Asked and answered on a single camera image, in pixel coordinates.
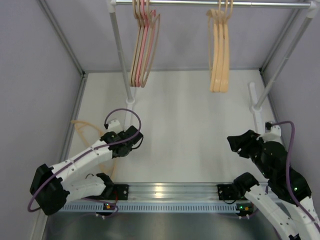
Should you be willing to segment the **cream thin hanger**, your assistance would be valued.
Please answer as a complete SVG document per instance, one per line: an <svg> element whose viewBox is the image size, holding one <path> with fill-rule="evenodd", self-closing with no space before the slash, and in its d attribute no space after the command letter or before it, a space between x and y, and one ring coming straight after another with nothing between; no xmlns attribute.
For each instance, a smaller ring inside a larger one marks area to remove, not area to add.
<svg viewBox="0 0 320 240"><path fill-rule="evenodd" d="M210 71L210 87L209 90L213 93L215 79L217 73L218 55L219 55L219 34L217 27L217 15L215 9L210 9L206 13L208 17L208 64Z"/></svg>
<svg viewBox="0 0 320 240"><path fill-rule="evenodd" d="M216 20L218 23L218 58L215 74L214 90L220 92L220 86L223 74L223 53L224 53L224 38L223 38L223 13L221 12L221 1L218 1L218 10L216 12Z"/></svg>
<svg viewBox="0 0 320 240"><path fill-rule="evenodd" d="M74 125L75 131L78 137L86 148L94 144L95 141L100 139L105 134L105 131L100 129L98 126L83 120L71 120L70 123ZM104 162L98 165L98 173L107 174L112 180L115 180L117 158L111 160L109 163Z"/></svg>
<svg viewBox="0 0 320 240"><path fill-rule="evenodd" d="M228 21L233 13L233 0L225 1L225 11L223 17L223 66L222 66L222 78L220 84L220 92L226 93L229 89L229 74L230 74L230 38L229 38L229 26Z"/></svg>

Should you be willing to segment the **pink plastic hanger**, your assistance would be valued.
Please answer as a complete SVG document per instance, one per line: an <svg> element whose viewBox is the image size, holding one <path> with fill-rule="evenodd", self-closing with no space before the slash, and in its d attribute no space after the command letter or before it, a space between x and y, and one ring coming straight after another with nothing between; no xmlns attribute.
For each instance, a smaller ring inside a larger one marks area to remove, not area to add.
<svg viewBox="0 0 320 240"><path fill-rule="evenodd" d="M144 58L144 53L145 53L145 48L146 48L146 43L147 43L147 35L149 31L149 26L150 26L150 19L149 16L151 14L151 17L156 15L155 11L146 11L145 8L145 0L140 0L139 1L139 11L140 11L140 17L142 18L142 24L141 24L141 31L142 31L142 37L140 41L140 49L139 49L139 58L137 62L137 69L135 73L135 86L140 87L142 84L140 82L140 77L142 73L142 67L143 67L143 58Z"/></svg>

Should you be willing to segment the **tan hanger of group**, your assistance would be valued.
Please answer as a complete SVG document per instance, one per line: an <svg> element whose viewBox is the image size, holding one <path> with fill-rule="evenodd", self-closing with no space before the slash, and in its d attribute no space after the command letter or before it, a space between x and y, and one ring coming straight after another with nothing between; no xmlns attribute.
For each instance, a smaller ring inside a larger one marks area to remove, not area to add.
<svg viewBox="0 0 320 240"><path fill-rule="evenodd" d="M157 13L156 9L151 9L149 11L155 11L155 16L153 15L151 17L151 14L149 14L149 28L142 61L142 73L140 76L141 88L144 88L147 84L150 71L155 59L160 32L160 13Z"/></svg>

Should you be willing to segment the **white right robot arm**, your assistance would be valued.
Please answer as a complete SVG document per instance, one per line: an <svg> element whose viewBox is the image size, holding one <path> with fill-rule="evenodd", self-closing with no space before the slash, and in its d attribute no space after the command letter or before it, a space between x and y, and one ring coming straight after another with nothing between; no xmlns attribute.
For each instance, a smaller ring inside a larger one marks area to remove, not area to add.
<svg viewBox="0 0 320 240"><path fill-rule="evenodd" d="M311 189L306 179L287 163L289 153L284 146L277 141L264 140L253 130L242 135L228 136L227 141L232 152L251 159L287 212L268 196L249 172L233 180L233 194L239 199L245 198L252 202L281 239L318 240L320 219L314 208Z"/></svg>

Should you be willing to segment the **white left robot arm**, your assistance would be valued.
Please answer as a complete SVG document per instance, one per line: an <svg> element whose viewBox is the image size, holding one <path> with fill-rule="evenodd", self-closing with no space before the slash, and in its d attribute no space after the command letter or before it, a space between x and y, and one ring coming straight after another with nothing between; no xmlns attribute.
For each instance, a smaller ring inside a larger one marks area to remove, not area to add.
<svg viewBox="0 0 320 240"><path fill-rule="evenodd" d="M80 200L107 200L114 192L111 177L104 172L84 178L93 167L115 158L126 157L144 135L130 126L118 133L106 132L93 145L58 164L42 164L34 174L30 193L46 216L61 210L67 203Z"/></svg>

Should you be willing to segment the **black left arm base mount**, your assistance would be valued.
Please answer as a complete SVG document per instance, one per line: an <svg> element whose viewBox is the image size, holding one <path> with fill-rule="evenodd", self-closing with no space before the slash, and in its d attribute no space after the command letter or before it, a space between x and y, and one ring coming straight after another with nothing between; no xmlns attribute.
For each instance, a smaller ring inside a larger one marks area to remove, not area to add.
<svg viewBox="0 0 320 240"><path fill-rule="evenodd" d="M108 201L127 201L129 195L128 184L114 184L108 187L106 193L103 194L103 200Z"/></svg>

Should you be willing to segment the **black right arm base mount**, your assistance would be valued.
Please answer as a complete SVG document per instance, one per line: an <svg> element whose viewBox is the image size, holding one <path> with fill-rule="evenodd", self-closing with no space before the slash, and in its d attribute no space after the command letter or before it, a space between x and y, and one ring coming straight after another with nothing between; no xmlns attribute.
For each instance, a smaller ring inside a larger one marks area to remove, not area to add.
<svg viewBox="0 0 320 240"><path fill-rule="evenodd" d="M219 200L229 205L245 199L233 184L218 184L217 193Z"/></svg>

